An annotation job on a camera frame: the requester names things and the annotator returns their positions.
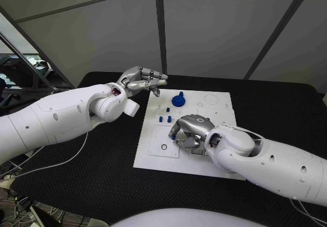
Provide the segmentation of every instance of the floor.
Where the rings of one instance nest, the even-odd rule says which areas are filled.
[[[30,98],[40,99],[42,97],[45,97],[48,95],[46,93],[33,93],[33,92],[22,92],[22,91],[15,91],[15,92],[13,91],[4,91],[3,95],[2,95],[3,98],[6,98],[9,94],[15,94],[15,95],[20,95],[22,96],[22,99],[20,100],[13,99],[10,104],[15,104],[15,103],[17,103],[20,101],[25,101],[25,100],[30,99]],[[12,111],[12,113],[19,111],[20,109],[23,109],[27,105],[29,104],[26,104],[25,106],[16,108]],[[13,209],[15,209],[15,205],[16,205],[16,203],[13,201],[13,198],[6,199],[6,197],[7,197],[7,192],[3,189],[0,189],[0,210],[4,211],[4,218],[7,218],[7,217],[10,217],[13,215]],[[46,212],[51,211],[51,206],[48,206],[46,204],[40,204],[39,207]],[[61,214],[61,211],[62,210],[58,210],[58,212],[52,215],[55,218],[58,218],[58,216]],[[15,217],[7,218],[4,221],[9,221],[12,223],[16,222]],[[76,214],[72,214],[72,213],[66,212],[65,217],[63,217],[62,226],[63,227],[78,227],[79,224],[81,224],[81,221],[82,221],[82,216],[81,215],[76,215]],[[89,218],[85,218],[84,222],[82,222],[82,225],[81,225],[82,227],[88,226],[88,221],[89,221]],[[12,225],[10,224],[7,224],[7,225],[4,224],[4,225],[0,225],[0,226],[2,227],[9,227]]]

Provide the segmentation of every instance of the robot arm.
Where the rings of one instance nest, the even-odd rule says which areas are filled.
[[[222,171],[241,174],[249,182],[290,199],[327,207],[327,160],[287,144],[264,138],[254,140],[239,127],[226,124],[203,127],[205,121],[196,119],[206,118],[187,115],[176,124],[186,125],[189,138],[200,137]],[[174,143],[183,147],[186,141]]]
[[[0,164],[35,148],[72,140],[123,112],[134,117],[140,105],[128,97],[143,89],[159,96],[157,85],[166,80],[164,74],[136,66],[117,83],[53,94],[0,117]]]

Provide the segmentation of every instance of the robotic hand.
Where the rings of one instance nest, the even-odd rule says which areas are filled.
[[[128,97],[143,89],[159,96],[157,86],[166,85],[167,79],[167,75],[136,66],[117,83],[53,94],[0,117],[0,164],[35,148],[72,140],[123,112],[134,117],[140,105]]]
[[[187,139],[174,143],[196,149],[203,142],[222,171],[241,174],[249,182],[290,199],[327,207],[327,160],[244,128],[225,123],[215,127],[199,115],[186,115],[177,120],[169,137],[176,136],[180,129]],[[252,139],[246,132],[259,139]]]

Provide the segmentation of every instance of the hole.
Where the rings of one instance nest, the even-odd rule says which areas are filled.
[[[76,106],[76,109],[79,112],[82,112],[82,107],[81,106]]]
[[[301,173],[303,174],[307,173],[307,167],[306,166],[301,167]]]
[[[271,155],[271,157],[269,157],[269,162],[274,163],[274,161],[275,161],[275,156]]]
[[[56,113],[53,114],[53,119],[58,121],[58,114]]]

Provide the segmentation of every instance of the black table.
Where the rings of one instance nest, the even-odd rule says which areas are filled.
[[[92,72],[79,87],[117,81],[121,73]],[[310,85],[236,79],[170,76],[167,89],[229,92],[238,126],[327,158],[327,107]],[[133,100],[134,118],[125,114],[89,132],[78,157],[61,167],[17,178],[13,189],[32,199],[108,223],[160,208],[222,212],[267,226],[314,225],[290,200],[248,181],[133,168],[148,102],[148,91]],[[85,135],[48,146],[25,172],[68,160]],[[306,204],[318,218],[327,208]]]

